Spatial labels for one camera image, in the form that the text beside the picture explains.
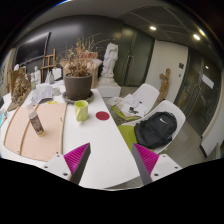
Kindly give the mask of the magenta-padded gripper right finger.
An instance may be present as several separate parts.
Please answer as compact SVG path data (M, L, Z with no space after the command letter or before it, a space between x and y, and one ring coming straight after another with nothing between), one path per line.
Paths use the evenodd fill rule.
M167 154L158 155L137 143L132 145L132 155L144 185L181 170Z

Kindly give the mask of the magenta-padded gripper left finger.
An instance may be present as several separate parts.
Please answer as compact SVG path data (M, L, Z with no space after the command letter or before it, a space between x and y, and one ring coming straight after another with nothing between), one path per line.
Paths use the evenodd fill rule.
M42 169L78 185L90 154L90 144L86 143L65 155L56 154Z

